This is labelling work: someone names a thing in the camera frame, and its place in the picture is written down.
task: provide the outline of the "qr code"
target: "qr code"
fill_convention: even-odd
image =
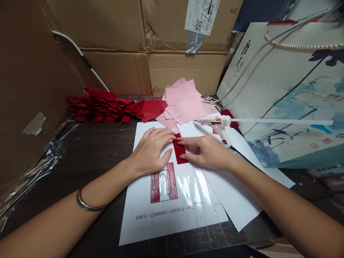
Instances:
[[[201,31],[203,21],[196,20],[195,30]]]

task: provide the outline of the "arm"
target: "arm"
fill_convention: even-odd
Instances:
[[[200,148],[181,158],[230,171],[271,217],[290,243],[305,257],[344,257],[344,226],[290,189],[260,172],[211,136],[178,138],[181,145]]]
[[[82,189],[82,199],[93,207],[111,202],[136,178],[162,170],[172,149],[160,158],[174,132],[151,128],[145,132],[132,155]],[[1,257],[64,257],[84,235],[102,211],[85,211],[73,192],[0,242]]]

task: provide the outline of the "white cord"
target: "white cord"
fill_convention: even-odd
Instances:
[[[80,48],[75,44],[75,42],[74,42],[70,37],[68,37],[68,36],[66,36],[66,35],[64,35],[64,34],[62,34],[61,32],[57,32],[57,31],[55,31],[55,30],[52,30],[51,32],[52,32],[53,34],[59,35],[59,36],[65,38],[65,39],[67,39],[70,43],[72,43],[73,46],[76,48],[76,50],[78,50],[79,54],[80,54],[80,55],[83,57],[83,59],[86,61],[86,57],[84,56],[84,54],[81,52]],[[95,75],[95,76],[98,78],[98,80],[101,82],[101,84],[104,86],[104,88],[105,88],[108,92],[110,92],[109,89],[107,88],[107,86],[105,85],[105,83],[101,80],[101,78],[98,76],[98,74],[93,70],[93,68],[90,67],[90,69],[91,69],[92,73],[94,73],[94,75]]]
[[[267,31],[264,35],[264,38],[266,41],[270,40],[270,37],[268,36],[269,31]],[[320,49],[341,49],[344,48],[344,44],[334,44],[334,45],[325,45],[325,46],[297,46],[297,45],[289,45],[289,44],[283,44],[280,42],[272,41],[271,45],[278,48],[288,48],[288,49],[298,49],[298,50],[320,50]]]
[[[313,21],[314,19],[321,17],[323,15],[325,15],[326,13],[329,12],[329,9],[322,11],[318,14],[315,14],[307,19],[305,19],[304,21],[300,22],[300,23],[296,23],[295,25],[289,27],[288,29],[282,31],[281,33],[277,34],[275,37],[271,38],[270,40],[268,40],[265,44],[263,44],[258,50],[257,52],[254,53],[254,55],[252,56],[252,58],[250,59],[250,61],[247,63],[247,65],[245,66],[245,68],[243,69],[242,73],[238,76],[237,80],[235,81],[235,83],[233,84],[233,86],[229,89],[229,91],[226,93],[225,96],[223,96],[222,98],[220,98],[217,101],[203,101],[205,103],[217,103],[220,102],[221,100],[223,100],[224,98],[226,98],[228,96],[228,94],[231,93],[231,91],[233,90],[233,88],[238,84],[239,80],[241,79],[241,77],[244,75],[244,73],[246,72],[247,68],[251,65],[251,63],[253,62],[253,60],[256,58],[256,56],[259,54],[260,51],[263,50],[264,47],[266,47],[267,45],[269,45],[271,42],[273,42],[275,39],[279,38],[280,36],[292,31],[292,30],[297,30],[298,28],[302,27],[303,25],[305,25],[306,23]]]

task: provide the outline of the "table surface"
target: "table surface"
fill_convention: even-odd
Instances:
[[[99,177],[128,157],[133,150],[136,123],[120,122],[95,125],[87,122],[71,131],[62,141],[63,157],[51,173],[41,178],[9,217],[0,239],[42,212],[58,200]],[[316,199],[314,205],[344,224],[343,214],[327,198],[319,198],[326,189],[303,170],[284,169],[296,185],[293,191],[304,198]],[[282,236],[265,212],[241,232],[228,222],[184,231],[138,243],[118,246],[126,189],[111,202],[89,228],[68,257],[180,257],[259,240]]]

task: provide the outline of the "bracelet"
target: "bracelet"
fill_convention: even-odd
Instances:
[[[107,205],[101,206],[101,207],[92,207],[87,205],[81,198],[81,190],[84,188],[85,185],[83,185],[79,190],[78,193],[76,194],[76,202],[78,205],[86,211],[100,211],[103,210]]]

